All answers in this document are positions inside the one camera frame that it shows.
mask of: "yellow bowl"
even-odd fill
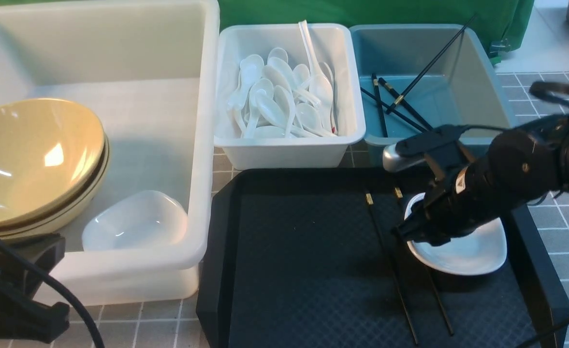
[[[83,185],[72,198],[46,216],[28,220],[18,225],[12,225],[11,227],[0,227],[0,238],[3,240],[13,240],[27,236],[53,233],[70,223],[89,206],[89,203],[99,191],[106,172],[108,172],[109,164],[110,144],[106,138],[103,155],[97,164],[97,168],[93,171],[92,176],[87,180],[85,185]]]
[[[72,101],[0,106],[0,227],[54,209],[79,190],[101,157],[103,127]]]

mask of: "black chopstick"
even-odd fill
[[[372,86],[375,89],[375,98],[377,101],[377,110],[379,111],[379,121],[381,122],[383,137],[388,137],[388,125],[385,124],[385,116],[383,116],[383,105],[381,105],[381,90],[379,89],[377,74],[374,72],[372,73]]]
[[[388,108],[388,111],[394,111],[394,109],[396,108],[396,106],[401,103],[402,99],[409,93],[411,92],[411,90],[413,89],[413,87],[415,87],[415,85],[417,84],[417,82],[419,82],[422,77],[424,75],[426,75],[426,73],[428,72],[428,70],[430,70],[430,68],[432,68],[433,65],[435,65],[435,63],[437,62],[437,60],[439,60],[439,58],[441,58],[441,56],[443,55],[443,53],[445,53],[445,51],[448,50],[448,48],[450,48],[450,46],[452,46],[452,43],[454,43],[454,41],[456,41],[456,39],[461,36],[461,34],[465,31],[465,29],[467,29],[467,27],[469,26],[469,24],[476,19],[477,14],[474,14],[468,21],[467,23],[465,23],[465,25],[463,26],[463,28],[461,28],[458,33],[456,33],[456,35],[454,35],[454,37],[452,37],[452,39],[443,47],[443,49],[441,49],[441,51],[439,51],[439,53],[437,53],[437,55],[433,58],[432,61],[430,61],[430,63],[428,65],[426,65],[426,67],[424,68],[424,70],[422,70],[422,72],[420,72],[417,77],[415,77],[415,79],[407,86],[407,88],[405,88],[405,90],[401,93],[401,95],[399,95],[396,100],[394,101],[394,103],[392,103],[392,105],[390,105],[390,107]]]
[[[379,216],[379,214],[377,213],[377,211],[375,211],[375,202],[372,200],[372,196],[370,195],[370,192],[368,192],[367,189],[365,190],[365,193],[366,193],[366,204],[368,205],[368,211],[370,212],[373,225],[375,225],[375,232],[377,233],[377,237],[379,238],[379,244],[381,245],[381,253],[383,254],[383,258],[385,259],[385,263],[387,264],[388,269],[392,273],[392,280],[394,281],[394,287],[396,288],[396,292],[398,293],[398,297],[401,301],[402,311],[404,312],[404,316],[407,319],[407,324],[409,324],[409,330],[413,337],[413,342],[417,346],[419,344],[419,341],[417,341],[417,334],[415,334],[415,329],[413,328],[413,322],[411,321],[409,311],[407,310],[404,298],[402,297],[400,281],[398,280],[399,278],[398,271],[395,268],[396,267],[395,259],[392,257],[392,255],[390,255],[390,253],[388,253],[386,249],[386,244],[383,240],[383,231],[379,226],[379,220],[377,220],[377,216]]]
[[[362,92],[365,95],[368,95],[369,97],[372,98],[373,101],[378,101],[374,95],[372,95],[372,93],[368,92],[366,89],[364,88],[360,88],[362,90]],[[386,108],[389,108],[389,106],[381,101],[381,105],[385,106]],[[398,116],[402,121],[405,121],[406,123],[408,123],[410,126],[412,126],[413,128],[417,129],[419,132],[426,132],[426,130],[424,129],[424,127],[418,125],[417,123],[415,123],[414,121],[411,121],[408,117],[406,117],[405,115],[403,115],[402,113],[400,113],[398,110],[392,110],[392,113],[396,116]]]
[[[392,97],[394,97],[395,99],[397,99],[400,96],[400,93],[398,93],[398,91],[391,86],[390,84],[388,84],[387,81],[385,81],[385,79],[383,77],[379,77],[379,83],[385,87],[386,90],[388,90],[388,92],[392,95]],[[419,122],[421,123],[422,126],[424,126],[426,129],[428,130],[432,130],[433,126],[430,125],[430,123],[428,123],[424,117],[422,117],[422,115],[420,115],[414,108],[413,106],[411,106],[405,99],[402,99],[401,101],[402,106],[405,108],[405,110],[407,110],[411,115],[413,115],[413,117]]]
[[[394,195],[396,196],[396,200],[401,207],[401,211],[404,214],[406,207],[402,202],[402,191],[398,185],[394,186]],[[428,280],[430,280],[430,286],[432,287],[433,295],[435,296],[435,300],[437,301],[437,305],[439,306],[439,311],[441,311],[441,315],[443,316],[443,321],[445,322],[445,326],[448,328],[448,333],[450,335],[454,335],[454,329],[452,328],[452,323],[450,322],[450,318],[448,317],[448,312],[446,312],[445,307],[443,306],[443,302],[441,301],[441,296],[439,296],[439,291],[437,291],[437,285],[435,285],[435,279],[433,278],[432,273],[430,273],[430,269],[425,264],[423,265],[424,269],[426,270],[426,274],[428,275]]]

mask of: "table surface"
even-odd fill
[[[534,81],[569,82],[569,72],[503,73],[499,75],[514,114],[519,122],[531,121],[550,113],[564,112],[560,106],[532,100],[527,89]],[[364,143],[351,146],[341,167],[368,167]],[[216,148],[213,162],[213,194],[239,171],[224,152]],[[529,208],[566,293],[569,296],[569,194],[556,200],[551,196]],[[207,348],[208,344],[196,319],[196,295],[185,300],[114,304],[89,307],[107,348]],[[91,348],[85,325],[72,312],[70,329],[54,343],[0,340],[0,348]],[[569,348],[569,331],[566,338]]]

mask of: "green cloth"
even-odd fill
[[[0,6],[54,0],[0,0]],[[220,29],[239,24],[448,23],[471,24],[482,45],[507,39],[510,49],[521,46],[534,0],[219,0]]]

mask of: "black tray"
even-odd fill
[[[364,201],[384,231],[402,219],[393,195],[422,192],[423,168],[249,170],[213,199],[196,313],[212,348],[414,347]],[[396,250],[420,347],[513,347],[569,315],[569,300],[526,207],[502,218],[508,261],[491,275],[426,270]],[[543,341],[562,347],[566,330]]]

